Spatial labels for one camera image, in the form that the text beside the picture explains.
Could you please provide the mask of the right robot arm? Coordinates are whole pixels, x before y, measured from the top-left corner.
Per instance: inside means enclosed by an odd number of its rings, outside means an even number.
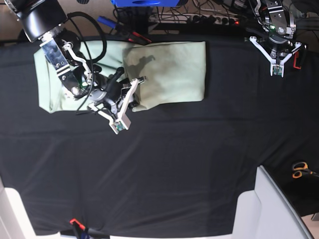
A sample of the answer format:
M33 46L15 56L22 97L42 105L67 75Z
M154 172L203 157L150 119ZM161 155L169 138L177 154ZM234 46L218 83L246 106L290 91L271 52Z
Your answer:
M123 67L109 77L101 75L97 62L106 55L107 41L98 22L80 11L65 14L56 0L6 0L4 3L20 21L28 40L41 41L45 60L54 68L66 95L83 101L78 109L87 103L88 111L107 119L115 134L128 130L131 121L126 111L136 106L135 91L146 78L120 80L125 73ZM89 20L100 34L102 52L96 58L85 57L80 51L81 44L85 44L81 32L74 33L63 26L78 16Z

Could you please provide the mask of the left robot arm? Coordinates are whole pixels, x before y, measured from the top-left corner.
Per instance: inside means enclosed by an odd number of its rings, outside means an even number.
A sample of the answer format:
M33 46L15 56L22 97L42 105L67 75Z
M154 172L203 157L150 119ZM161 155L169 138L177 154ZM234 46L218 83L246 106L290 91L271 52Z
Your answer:
M257 0L254 3L250 0L248 3L262 28L255 30L259 36L251 36L249 41L270 63L270 75L283 77L285 64L291 58L294 59L293 67L301 69L296 62L307 46L294 37L297 23L293 13L284 9L281 0Z

